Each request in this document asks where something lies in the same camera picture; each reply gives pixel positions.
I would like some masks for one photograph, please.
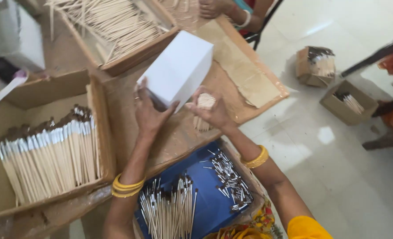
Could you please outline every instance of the table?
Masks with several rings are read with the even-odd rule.
[[[162,3],[172,13],[183,30],[193,32],[207,22],[206,19],[199,19],[197,17],[198,2],[196,0],[190,1],[189,12],[184,12],[183,0],[180,2],[177,9],[170,7],[172,6],[172,0],[164,0]],[[228,109],[235,114],[235,121],[242,124],[257,117],[280,100],[288,97],[289,93],[271,70],[260,61],[257,53],[252,50],[232,25],[229,24],[224,17],[218,18],[217,21],[240,50],[244,52],[282,92],[281,96],[278,96],[259,109],[250,106],[245,102],[242,95],[239,94],[236,86],[229,79],[226,72],[217,62],[213,62],[213,66],[203,84],[208,88],[216,90],[219,90],[219,87],[216,88],[216,86],[222,86],[220,91],[227,102]],[[61,19],[55,18],[54,42],[50,42],[47,13],[41,16],[40,22],[44,37],[47,67],[45,74],[51,77],[57,77],[88,68],[88,70],[96,75],[104,84],[110,111],[111,127],[113,128],[114,141],[116,142],[114,148],[116,149],[117,156],[117,170],[121,171],[126,163],[127,157],[131,153],[135,138],[137,137],[137,130],[133,129],[134,125],[136,125],[133,108],[130,107],[133,105],[133,99],[131,94],[128,95],[125,94],[125,92],[130,92],[136,80],[157,56],[151,57],[123,75],[111,79],[107,74],[91,68],[73,36],[61,22]],[[221,136],[218,130],[211,130],[204,133],[195,132],[192,118],[193,116],[189,112],[181,111],[170,120],[170,125],[165,127],[166,130],[160,133],[161,138],[157,139],[158,143],[154,145],[151,151],[147,169],[148,177],[156,175],[159,171],[162,171],[172,163],[185,158],[194,149]],[[3,235],[5,232],[4,230],[6,230],[10,231],[10,236],[12,238],[41,238],[48,236],[62,226],[80,218],[109,198],[110,186],[105,186],[77,198],[54,202],[20,212],[15,214],[14,217],[0,218],[0,235]]]

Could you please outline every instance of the blue tray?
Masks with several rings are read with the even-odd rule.
[[[146,181],[152,185],[153,180],[161,177],[161,187],[164,187],[166,191],[170,191],[171,182],[176,182],[178,175],[184,175],[184,171],[187,170],[187,174],[194,181],[193,188],[199,189],[196,199],[192,239],[200,239],[210,233],[219,231],[239,214],[239,212],[230,214],[230,207],[234,205],[232,197],[225,197],[215,188],[216,185],[223,185],[219,181],[215,171],[213,169],[203,168],[212,167],[213,164],[210,161],[199,163],[199,161],[209,160],[210,157],[213,157],[208,150],[214,153],[218,152],[219,146],[217,142],[211,142],[196,150],[188,158],[172,165],[158,176]],[[150,239],[151,236],[148,233],[148,228],[141,211],[136,210],[134,215],[145,239]]]

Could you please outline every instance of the wooden tray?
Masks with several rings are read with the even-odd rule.
[[[144,12],[154,17],[163,27],[169,31],[163,35],[155,38],[153,41],[141,46],[139,49],[124,55],[114,61],[105,64],[101,61],[97,54],[96,48],[92,42],[96,39],[91,34],[86,34],[83,38],[77,31],[77,28],[72,22],[65,16],[62,15],[61,19],[70,29],[72,35],[78,42],[78,45],[83,50],[86,57],[89,59],[91,64],[95,68],[99,68],[107,72],[111,76],[118,76],[124,73],[126,70],[138,65],[144,60],[152,57],[158,52],[164,50],[168,44],[173,40],[174,36],[180,30],[177,26],[176,20],[171,16],[169,12],[157,1],[157,0],[134,0],[134,3]]]

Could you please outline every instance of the woman's right hand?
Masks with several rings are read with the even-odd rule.
[[[215,104],[211,110],[203,110],[197,107],[198,97],[201,93],[209,93],[215,98]],[[201,85],[192,95],[192,102],[186,103],[185,106],[194,114],[205,122],[208,122],[213,127],[220,129],[223,133],[229,132],[230,130],[237,127],[236,123],[231,119],[227,113],[226,104],[223,97],[216,92],[208,90],[205,86]]]

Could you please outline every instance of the chair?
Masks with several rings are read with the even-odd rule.
[[[273,17],[273,14],[276,12],[276,10],[278,9],[279,5],[283,2],[284,0],[278,0],[278,2],[276,2],[275,6],[272,8],[272,10],[267,14],[267,16],[264,19],[263,22],[263,26],[261,27],[261,29],[257,32],[257,33],[253,33],[253,32],[249,32],[247,34],[244,35],[244,39],[248,42],[251,43],[253,41],[255,41],[254,44],[254,51],[257,50],[257,46],[260,43],[260,39],[261,39],[261,33],[263,32],[264,28],[266,27],[267,23],[269,22],[269,20]]]

